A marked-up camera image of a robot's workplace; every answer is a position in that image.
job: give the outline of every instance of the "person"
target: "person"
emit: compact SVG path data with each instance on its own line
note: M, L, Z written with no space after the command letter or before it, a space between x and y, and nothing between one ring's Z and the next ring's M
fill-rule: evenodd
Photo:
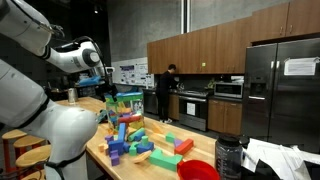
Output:
M168 117L169 111L169 89L176 89L178 82L174 80L173 73L176 65L170 64L168 70L160 76L157 84L156 95L158 99L158 114L160 122L171 123Z

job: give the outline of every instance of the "refrigerator door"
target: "refrigerator door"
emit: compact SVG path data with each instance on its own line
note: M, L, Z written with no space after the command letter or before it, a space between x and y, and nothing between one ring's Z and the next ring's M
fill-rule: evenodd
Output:
M270 142L320 153L320 63L314 75L285 75L288 58L315 57L320 57L320 39L278 45Z
M247 48L241 133L267 141L277 44Z

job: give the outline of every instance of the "orange block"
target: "orange block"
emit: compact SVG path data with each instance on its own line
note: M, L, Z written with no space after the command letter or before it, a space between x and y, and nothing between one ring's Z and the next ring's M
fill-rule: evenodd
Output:
M192 147L193 147L193 140L192 139L187 139L184 142L182 142L179 146L174 148L174 154L184 155Z
M160 126L158 126L156 123L152 123L152 124L153 124L152 131L154 133L163 134L163 131L160 128Z

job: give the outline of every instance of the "red block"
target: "red block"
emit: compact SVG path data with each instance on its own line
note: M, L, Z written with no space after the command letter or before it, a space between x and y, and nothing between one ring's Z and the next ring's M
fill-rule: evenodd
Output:
M174 154L184 155L193 147L193 140L187 139L183 141L179 146L174 148Z

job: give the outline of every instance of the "wooden block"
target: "wooden block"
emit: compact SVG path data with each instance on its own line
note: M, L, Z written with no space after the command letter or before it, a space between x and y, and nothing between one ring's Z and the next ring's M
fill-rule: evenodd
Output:
M174 148L174 154L184 155L193 147L193 140L187 139L183 141L178 147Z
M161 129L161 127L158 124L152 123L152 125L153 125L152 126L152 131L154 133L163 134L163 130Z
M144 153L141 153L139 156L135 157L132 162L133 163L139 163L147 159L151 155L152 151L146 151Z

